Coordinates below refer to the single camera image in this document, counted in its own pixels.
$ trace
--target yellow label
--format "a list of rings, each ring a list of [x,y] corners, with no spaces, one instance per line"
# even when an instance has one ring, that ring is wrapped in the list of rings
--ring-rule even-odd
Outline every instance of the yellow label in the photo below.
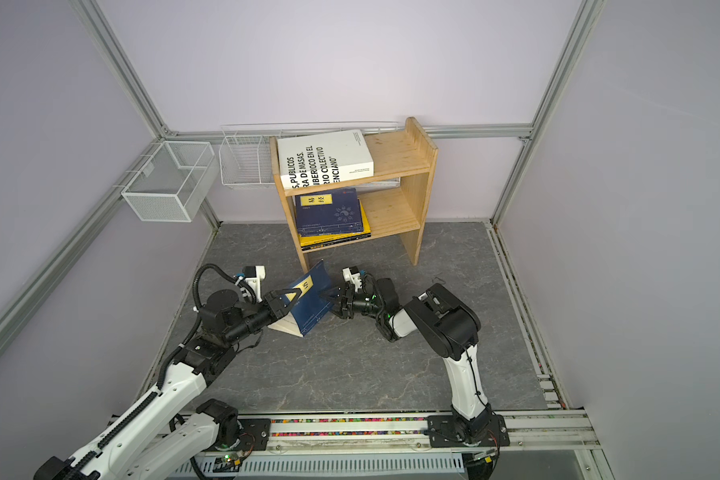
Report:
[[[302,292],[302,294],[299,296],[299,298],[304,296],[304,294],[309,292],[309,289],[312,288],[312,275],[310,275],[307,278],[305,278],[304,280],[302,280],[301,283],[294,286],[293,288],[298,288]],[[288,300],[293,300],[293,297],[296,296],[296,294],[295,293],[286,293],[286,296],[288,297]]]
[[[333,196],[331,194],[326,195],[304,195],[301,197],[302,206],[309,205],[328,205],[333,203]]]

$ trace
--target blue book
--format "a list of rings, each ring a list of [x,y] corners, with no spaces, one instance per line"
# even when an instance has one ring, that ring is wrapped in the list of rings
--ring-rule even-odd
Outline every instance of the blue book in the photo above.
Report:
[[[331,279],[326,272],[323,261],[312,267],[309,272],[291,283],[288,288],[298,288],[302,294],[296,300],[291,312],[280,320],[269,325],[273,330],[304,336],[310,331],[326,313],[331,311],[331,302],[320,297],[324,290],[332,288]],[[294,293],[285,295],[290,301],[296,296]]]
[[[297,195],[294,202],[299,235],[357,234],[363,231],[360,201],[354,188]]]

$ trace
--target wooden bookshelf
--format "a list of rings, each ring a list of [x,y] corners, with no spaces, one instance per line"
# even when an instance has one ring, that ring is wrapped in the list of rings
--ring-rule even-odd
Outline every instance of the wooden bookshelf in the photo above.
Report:
[[[286,213],[286,220],[288,221],[293,243],[296,245],[298,260],[302,264],[305,273],[309,270],[308,255],[311,252],[390,235],[400,236],[411,262],[414,265],[418,264],[424,222],[429,208],[429,195],[432,191],[434,168],[438,160],[438,148],[413,117],[405,121],[403,131],[366,135],[365,143],[368,144],[368,149],[373,157],[373,177],[347,180],[330,185],[284,190],[280,181],[277,139],[274,137],[269,139],[269,149],[272,152],[272,175],[275,178],[275,186],[282,208]],[[291,197],[398,177],[400,177],[399,188],[359,195],[368,223],[371,225],[371,236],[369,238],[344,244],[323,246],[307,252],[302,251],[301,245],[298,243],[296,217],[294,215],[293,198]]]

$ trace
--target book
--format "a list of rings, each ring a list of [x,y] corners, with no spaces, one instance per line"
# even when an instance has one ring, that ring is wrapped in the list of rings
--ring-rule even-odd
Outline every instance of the book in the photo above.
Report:
[[[288,286],[288,288],[298,288],[302,294],[296,299],[296,304],[288,315],[268,327],[304,337],[326,313],[331,311],[331,302],[320,297],[321,292],[331,287],[326,266],[320,260],[317,265],[309,269],[309,272]],[[288,301],[295,296],[294,293],[285,295]]]
[[[285,190],[373,177],[373,158],[360,130],[279,138]]]
[[[294,197],[296,232],[302,236],[358,234],[363,231],[354,188],[336,188]]]
[[[371,235],[371,225],[365,216],[365,209],[360,202],[360,214],[362,216],[363,231],[358,234],[339,234],[339,235],[316,235],[316,236],[298,236],[298,243],[302,247],[302,251],[313,250],[321,246],[343,244],[361,238],[368,238]]]

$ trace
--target white mesh basket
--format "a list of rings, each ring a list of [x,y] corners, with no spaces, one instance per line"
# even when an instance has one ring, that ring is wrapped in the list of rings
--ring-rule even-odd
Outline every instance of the white mesh basket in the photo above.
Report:
[[[149,222],[191,222],[219,163],[209,142],[165,140],[123,189],[136,215]]]
[[[330,122],[314,124],[246,124],[223,125],[219,148],[221,182],[229,188],[274,187],[269,138],[297,137],[324,134],[331,131],[359,128],[364,134],[401,130],[397,122]],[[393,178],[360,184],[359,191],[399,187],[400,179]]]

